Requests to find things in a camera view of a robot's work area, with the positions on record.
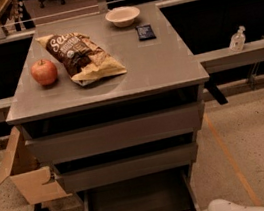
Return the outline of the grey bottom drawer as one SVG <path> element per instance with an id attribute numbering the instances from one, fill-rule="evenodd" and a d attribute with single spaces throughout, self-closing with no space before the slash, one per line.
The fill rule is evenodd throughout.
<path id="1" fill-rule="evenodd" d="M 172 169 L 88 190 L 84 211 L 198 211 L 184 170 Z"/>

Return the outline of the grey drawer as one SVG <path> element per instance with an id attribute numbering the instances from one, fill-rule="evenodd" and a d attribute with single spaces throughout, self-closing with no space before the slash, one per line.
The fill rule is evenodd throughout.
<path id="1" fill-rule="evenodd" d="M 76 193 L 155 172 L 189 166 L 196 160 L 196 153 L 197 143 L 193 142 L 159 152 L 63 173 L 63 175 L 58 175 L 57 182 L 67 193 Z"/>
<path id="2" fill-rule="evenodd" d="M 190 133 L 201 128 L 204 102 L 26 141 L 41 163 L 68 162 Z"/>
<path id="3" fill-rule="evenodd" d="M 88 190 L 84 211 L 198 211 L 184 170 L 172 169 Z"/>

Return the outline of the grey top drawer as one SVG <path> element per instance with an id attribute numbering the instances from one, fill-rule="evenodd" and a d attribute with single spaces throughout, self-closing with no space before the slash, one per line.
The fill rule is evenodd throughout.
<path id="1" fill-rule="evenodd" d="M 190 133 L 201 128 L 204 102 L 26 141 L 41 163 L 68 162 Z"/>

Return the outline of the grey middle drawer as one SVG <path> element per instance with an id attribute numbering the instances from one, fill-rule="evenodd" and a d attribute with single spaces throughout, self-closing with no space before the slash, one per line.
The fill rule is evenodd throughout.
<path id="1" fill-rule="evenodd" d="M 57 182 L 67 193 L 76 193 L 155 172 L 189 166 L 196 160 L 196 153 L 197 143 L 193 142 L 159 152 L 63 173 L 63 175 L 58 175 Z"/>

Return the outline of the grey drawer cabinet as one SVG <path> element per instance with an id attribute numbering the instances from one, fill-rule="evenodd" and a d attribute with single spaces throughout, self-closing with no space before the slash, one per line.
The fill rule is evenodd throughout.
<path id="1" fill-rule="evenodd" d="M 82 87 L 61 68 L 58 82 L 43 88 L 30 71 L 23 70 L 7 121 L 21 130 L 25 141 L 203 101 L 208 73 L 155 4 L 140 10 L 139 21 L 152 26 L 154 40 L 142 42 L 135 28 L 116 28 L 103 15 L 36 29 L 38 37 L 68 32 L 88 35 L 125 65 L 127 72 Z M 193 143 L 198 130 L 68 162 L 42 164 L 53 168 L 57 181 L 63 173 Z"/>

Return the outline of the open cardboard box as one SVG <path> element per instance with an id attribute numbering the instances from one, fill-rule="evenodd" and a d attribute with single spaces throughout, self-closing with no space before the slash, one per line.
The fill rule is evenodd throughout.
<path id="1" fill-rule="evenodd" d="M 53 177 L 50 167 L 40 165 L 25 146 L 21 132 L 13 127 L 0 167 L 0 186 L 9 179 L 30 205 L 68 197 Z"/>

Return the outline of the brown chip bag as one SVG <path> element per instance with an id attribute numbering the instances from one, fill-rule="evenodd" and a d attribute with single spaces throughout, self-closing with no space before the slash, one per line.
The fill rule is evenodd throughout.
<path id="1" fill-rule="evenodd" d="M 72 82 L 82 87 L 127 72 L 124 65 L 87 35 L 76 32 L 51 34 L 36 41 L 64 65 Z"/>

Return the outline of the clear sanitizer pump bottle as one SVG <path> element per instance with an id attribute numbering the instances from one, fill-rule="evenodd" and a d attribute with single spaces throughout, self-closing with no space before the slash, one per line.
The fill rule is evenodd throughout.
<path id="1" fill-rule="evenodd" d="M 238 31 L 234 35 L 232 35 L 229 46 L 230 50 L 234 52 L 242 51 L 246 39 L 246 36 L 244 35 L 245 30 L 245 27 L 240 25 Z"/>

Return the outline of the dark blue snack packet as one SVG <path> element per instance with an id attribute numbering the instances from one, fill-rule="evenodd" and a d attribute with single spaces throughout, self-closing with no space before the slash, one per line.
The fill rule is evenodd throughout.
<path id="1" fill-rule="evenodd" d="M 138 33 L 138 39 L 140 39 L 141 41 L 156 38 L 156 35 L 152 30 L 152 26 L 150 26 L 149 24 L 137 26 L 136 31 Z"/>

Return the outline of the grey right side counter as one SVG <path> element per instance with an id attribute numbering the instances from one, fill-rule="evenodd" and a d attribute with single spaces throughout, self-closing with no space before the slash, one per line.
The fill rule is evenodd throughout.
<path id="1" fill-rule="evenodd" d="M 157 7 L 207 72 L 264 61 L 264 0 L 165 0 Z M 234 52 L 240 25 L 245 44 Z"/>

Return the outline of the red apple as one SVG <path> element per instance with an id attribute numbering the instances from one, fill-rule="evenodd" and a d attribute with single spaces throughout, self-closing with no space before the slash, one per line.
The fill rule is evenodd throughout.
<path id="1" fill-rule="evenodd" d="M 46 59 L 36 61 L 30 71 L 34 80 L 42 86 L 54 84 L 58 77 L 56 65 Z"/>

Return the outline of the white paper bowl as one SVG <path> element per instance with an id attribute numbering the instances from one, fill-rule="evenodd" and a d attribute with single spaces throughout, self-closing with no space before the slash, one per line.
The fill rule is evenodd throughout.
<path id="1" fill-rule="evenodd" d="M 131 26 L 139 14 L 140 10 L 137 7 L 123 6 L 108 11 L 105 19 L 113 23 L 116 27 L 125 28 Z"/>

